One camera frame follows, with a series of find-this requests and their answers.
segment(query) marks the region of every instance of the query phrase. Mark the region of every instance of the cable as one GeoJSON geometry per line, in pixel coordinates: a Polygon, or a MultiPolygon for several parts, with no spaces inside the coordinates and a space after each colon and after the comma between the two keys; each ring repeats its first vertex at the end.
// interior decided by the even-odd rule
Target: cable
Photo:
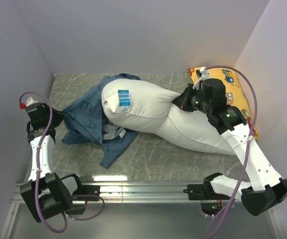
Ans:
{"type": "MultiPolygon", "coordinates": [[[[63,215],[63,218],[64,218],[64,227],[61,229],[61,230],[58,230],[58,229],[55,229],[53,228],[51,225],[48,224],[48,222],[45,220],[41,210],[40,210],[40,205],[39,205],[39,198],[38,198],[38,187],[39,187],[39,179],[40,179],[40,149],[41,149],[41,145],[43,143],[43,140],[46,136],[46,133],[48,132],[50,126],[51,126],[51,123],[52,123],[52,119],[53,119],[53,110],[52,110],[52,105],[50,104],[49,100],[44,97],[43,95],[39,94],[39,93],[36,93],[36,92],[25,92],[23,94],[21,94],[21,96],[19,97],[19,105],[20,107],[22,108],[23,106],[23,103],[22,103],[22,98],[24,95],[27,95],[27,94],[35,94],[35,95],[38,95],[40,97],[42,97],[46,102],[47,102],[47,105],[49,106],[49,121],[48,121],[48,124],[39,140],[39,143],[37,145],[37,150],[36,150],[36,183],[35,183],[35,205],[36,205],[36,211],[37,211],[37,214],[40,218],[40,221],[49,229],[51,230],[52,232],[54,233],[62,233],[64,232],[66,229],[67,229],[67,226],[68,226],[68,222],[67,222],[67,218],[65,216],[65,213],[62,213],[63,215]]],[[[85,220],[90,220],[96,216],[98,216],[102,211],[103,211],[103,208],[104,208],[104,200],[102,197],[100,196],[95,196],[95,195],[75,195],[76,197],[96,197],[96,198],[99,198],[102,200],[102,208],[101,210],[94,216],[90,217],[90,218],[87,218],[87,219],[77,219],[75,218],[75,220],[79,220],[79,221],[85,221],[85,220]]]]}
{"type": "MultiPolygon", "coordinates": [[[[230,69],[230,70],[233,70],[235,72],[237,72],[239,75],[241,75],[244,80],[247,82],[249,88],[251,89],[251,92],[253,94],[253,98],[254,98],[254,118],[253,118],[253,121],[252,121],[252,126],[249,130],[249,137],[252,136],[252,133],[253,133],[253,130],[254,130],[254,127],[255,127],[255,124],[256,124],[256,118],[257,118],[257,98],[256,98],[256,94],[255,94],[255,91],[254,91],[254,88],[252,86],[252,84],[249,82],[249,80],[247,79],[247,77],[242,73],[240,72],[239,70],[233,68],[233,67],[230,67],[230,66],[211,66],[211,67],[207,67],[206,69],[209,70],[209,69],[213,69],[213,68],[226,68],[226,69],[230,69]]],[[[211,228],[211,226],[213,225],[213,223],[215,222],[215,220],[218,218],[218,217],[221,217],[220,218],[220,221],[218,223],[218,225],[216,226],[215,230],[212,232],[212,234],[207,237],[207,239],[212,239],[218,232],[218,230],[220,229],[220,227],[222,226],[229,210],[231,209],[234,201],[235,201],[235,196],[236,196],[236,193],[239,189],[239,186],[243,180],[243,177],[245,175],[245,172],[246,172],[246,166],[247,166],[247,163],[248,163],[248,156],[249,156],[249,146],[250,146],[250,140],[247,141],[247,144],[246,144],[246,151],[245,151],[245,160],[244,160],[244,165],[243,165],[243,168],[242,168],[242,172],[239,176],[239,179],[237,181],[237,184],[235,186],[235,189],[230,197],[230,200],[229,202],[222,208],[221,211],[218,212],[218,214],[215,215],[215,217],[213,218],[213,220],[210,222],[210,224],[208,225],[207,227],[207,233],[209,232],[209,229],[211,228]]]]}

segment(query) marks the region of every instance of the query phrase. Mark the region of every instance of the white tag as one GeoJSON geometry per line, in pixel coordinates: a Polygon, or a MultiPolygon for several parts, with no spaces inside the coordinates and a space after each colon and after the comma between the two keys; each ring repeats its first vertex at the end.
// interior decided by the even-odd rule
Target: white tag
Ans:
{"type": "Polygon", "coordinates": [[[127,133],[127,131],[125,131],[124,129],[121,131],[121,133],[119,134],[120,138],[123,138],[125,133],[127,133]]]}

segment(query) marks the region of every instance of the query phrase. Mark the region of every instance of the blue garment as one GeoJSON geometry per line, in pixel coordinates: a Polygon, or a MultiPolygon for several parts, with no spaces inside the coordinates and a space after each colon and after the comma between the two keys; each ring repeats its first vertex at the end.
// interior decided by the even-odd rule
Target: blue garment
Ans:
{"type": "Polygon", "coordinates": [[[118,136],[120,132],[118,126],[112,127],[109,124],[110,126],[103,127],[103,124],[107,122],[107,118],[101,105],[101,92],[106,84],[117,79],[141,80],[139,77],[130,74],[119,74],[113,77],[105,76],[98,85],[92,87],[81,98],[72,102],[63,110],[65,113],[64,123],[69,132],[62,139],[62,142],[65,144],[87,142],[100,144],[104,153],[100,165],[104,168],[108,168],[138,134],[136,131],[126,129],[126,134],[121,138],[118,136]],[[116,138],[103,139],[103,134],[107,133],[107,128],[115,130],[116,138]]]}

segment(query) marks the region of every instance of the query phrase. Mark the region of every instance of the white wall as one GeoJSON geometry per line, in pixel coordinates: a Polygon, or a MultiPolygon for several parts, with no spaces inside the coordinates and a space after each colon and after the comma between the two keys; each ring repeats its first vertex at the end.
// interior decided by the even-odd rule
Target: white wall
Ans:
{"type": "Polygon", "coordinates": [[[14,3],[0,0],[0,231],[17,181],[30,161],[28,116],[18,107],[28,90],[49,94],[53,75],[14,3]]]}
{"type": "MultiPolygon", "coordinates": [[[[259,145],[287,178],[287,1],[269,2],[236,67],[257,93],[259,145]]],[[[287,199],[278,210],[287,236],[287,199]]]]}
{"type": "Polygon", "coordinates": [[[56,73],[234,65],[268,0],[14,0],[56,73]]]}

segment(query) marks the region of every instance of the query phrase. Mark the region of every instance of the yellow fabric with car print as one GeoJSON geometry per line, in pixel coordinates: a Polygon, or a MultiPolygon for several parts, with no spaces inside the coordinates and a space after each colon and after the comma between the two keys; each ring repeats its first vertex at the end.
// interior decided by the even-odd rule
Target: yellow fabric with car print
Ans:
{"type": "MultiPolygon", "coordinates": [[[[196,67],[188,70],[193,83],[197,81],[196,71],[199,69],[200,67],[196,67]]],[[[242,112],[249,127],[251,127],[252,117],[249,112],[247,100],[245,99],[243,91],[238,83],[236,72],[225,68],[213,68],[209,69],[208,72],[211,77],[220,79],[224,83],[226,87],[227,103],[231,106],[236,106],[242,112]]],[[[258,132],[256,127],[254,128],[253,136],[256,140],[258,139],[258,132]]]]}

